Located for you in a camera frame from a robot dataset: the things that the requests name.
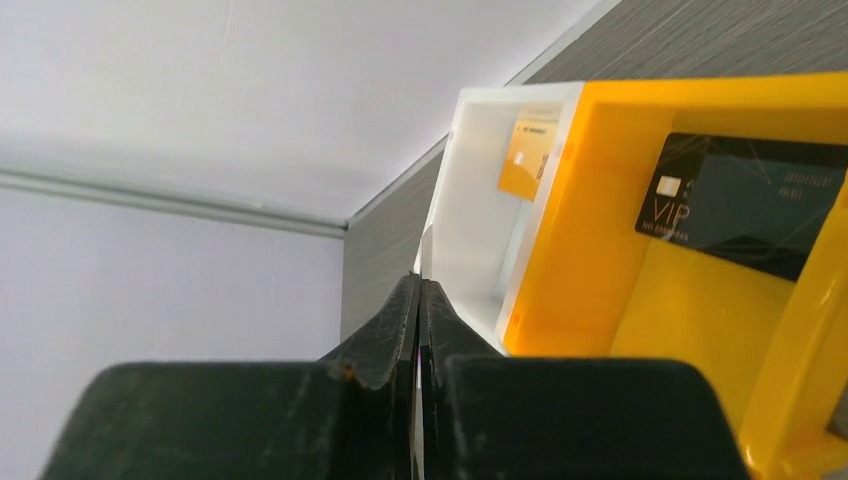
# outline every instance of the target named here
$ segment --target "yellow plastic bin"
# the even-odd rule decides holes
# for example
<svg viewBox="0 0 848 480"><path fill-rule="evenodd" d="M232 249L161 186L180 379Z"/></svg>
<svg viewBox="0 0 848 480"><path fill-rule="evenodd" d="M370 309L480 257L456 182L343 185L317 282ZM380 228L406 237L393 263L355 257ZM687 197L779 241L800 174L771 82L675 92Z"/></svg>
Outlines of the yellow plastic bin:
<svg viewBox="0 0 848 480"><path fill-rule="evenodd" d="M799 277L687 248L675 225L689 212L650 205L651 195L677 201L671 194L686 188L680 176L658 178L658 160L705 138L704 149L739 149L745 143L734 139L753 139L752 152L728 158L739 156L739 165L762 177L763 192L783 198L774 200L778 214L794 215L793 196L806 202L824 183L831 188L835 200L809 239ZM848 74L588 82L509 316L506 348L686 361L716 389L757 477L817 478L842 467L848 443L826 427L848 380L848 193L843 177L809 173L821 163L816 155L810 165L792 164L798 172L761 163L773 158L758 155L792 151L786 142L827 144L816 152L848 161L841 156ZM766 154L755 151L762 145ZM702 196L715 197L721 182L713 187ZM723 208L747 205L735 195ZM722 211L715 209L716 225L725 221ZM646 212L671 228L637 231ZM775 249L794 248L779 243Z"/></svg>

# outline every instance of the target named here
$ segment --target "white wall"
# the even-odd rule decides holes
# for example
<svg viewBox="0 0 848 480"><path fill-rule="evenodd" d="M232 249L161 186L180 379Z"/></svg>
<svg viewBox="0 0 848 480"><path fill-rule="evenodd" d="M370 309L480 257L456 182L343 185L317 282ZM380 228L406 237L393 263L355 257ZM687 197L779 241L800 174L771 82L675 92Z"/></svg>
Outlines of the white wall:
<svg viewBox="0 0 848 480"><path fill-rule="evenodd" d="M0 190L0 478L35 478L118 362L314 359L342 241Z"/></svg>

